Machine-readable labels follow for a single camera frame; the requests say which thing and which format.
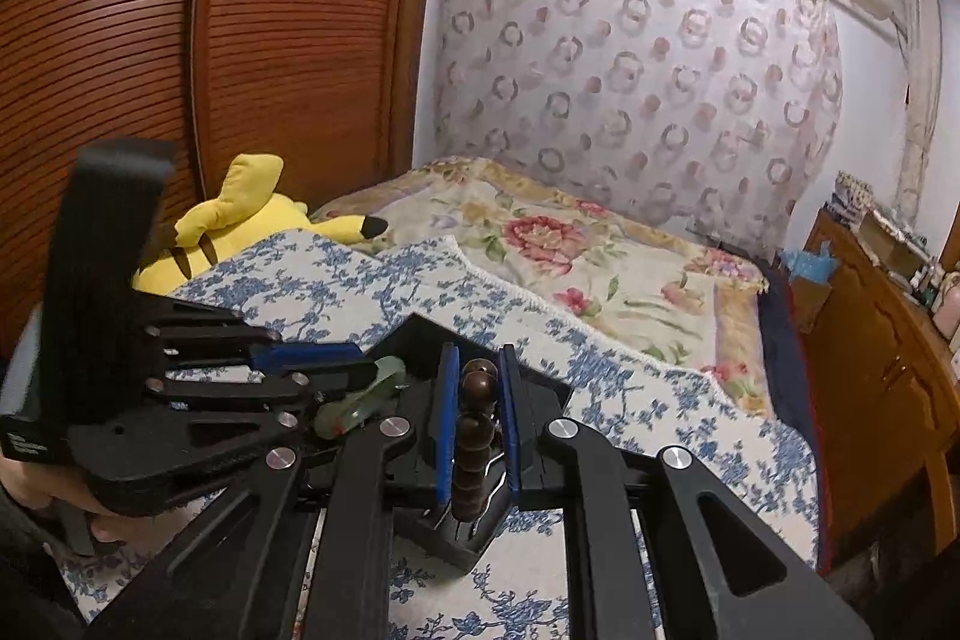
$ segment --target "louvered wardrobe door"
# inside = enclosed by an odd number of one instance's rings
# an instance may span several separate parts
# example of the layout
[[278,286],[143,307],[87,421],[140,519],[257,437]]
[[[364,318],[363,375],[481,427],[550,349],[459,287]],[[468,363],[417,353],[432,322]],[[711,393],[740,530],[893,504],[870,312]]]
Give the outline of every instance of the louvered wardrobe door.
[[0,354],[40,301],[50,229],[83,143],[174,140],[167,215],[199,195],[182,99],[185,0],[0,0]]
[[397,0],[197,0],[191,68],[203,178],[270,151],[317,205],[385,177]]

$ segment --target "black ear tip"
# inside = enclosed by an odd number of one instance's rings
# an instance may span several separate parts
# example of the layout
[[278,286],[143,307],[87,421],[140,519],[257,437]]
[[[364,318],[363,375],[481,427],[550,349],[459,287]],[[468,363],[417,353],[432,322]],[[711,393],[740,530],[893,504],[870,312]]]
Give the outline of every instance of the black ear tip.
[[387,223],[383,218],[367,215],[363,219],[363,225],[360,227],[360,234],[364,239],[373,239],[374,237],[379,237],[388,228],[390,228],[390,223]]

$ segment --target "blue plastic bag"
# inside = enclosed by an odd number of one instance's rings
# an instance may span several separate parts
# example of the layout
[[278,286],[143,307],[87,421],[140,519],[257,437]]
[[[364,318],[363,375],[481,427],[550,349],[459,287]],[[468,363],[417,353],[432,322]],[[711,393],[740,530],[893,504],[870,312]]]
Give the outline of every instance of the blue plastic bag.
[[819,256],[805,250],[784,250],[781,252],[781,258],[790,272],[791,282],[797,277],[803,277],[822,286],[827,285],[834,269],[840,265],[840,261],[830,255],[829,242],[820,245]]

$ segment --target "circle patterned curtain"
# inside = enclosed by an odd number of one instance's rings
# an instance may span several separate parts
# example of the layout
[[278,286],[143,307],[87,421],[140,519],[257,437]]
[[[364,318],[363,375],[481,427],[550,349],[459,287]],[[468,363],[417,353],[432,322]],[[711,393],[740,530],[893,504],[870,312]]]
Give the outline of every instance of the circle patterned curtain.
[[840,116],[826,0],[445,0],[441,35],[440,152],[756,252]]

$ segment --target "yellow plush toy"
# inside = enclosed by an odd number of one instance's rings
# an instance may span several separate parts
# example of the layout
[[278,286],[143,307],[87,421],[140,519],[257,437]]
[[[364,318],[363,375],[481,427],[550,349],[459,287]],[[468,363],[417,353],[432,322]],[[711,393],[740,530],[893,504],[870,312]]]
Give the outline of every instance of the yellow plush toy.
[[306,205],[275,194],[283,160],[275,155],[238,155],[216,199],[198,204],[176,222],[175,246],[163,250],[133,280],[136,290],[168,295],[214,263],[289,228],[313,231],[342,244],[378,237],[387,221],[343,215],[310,223]]

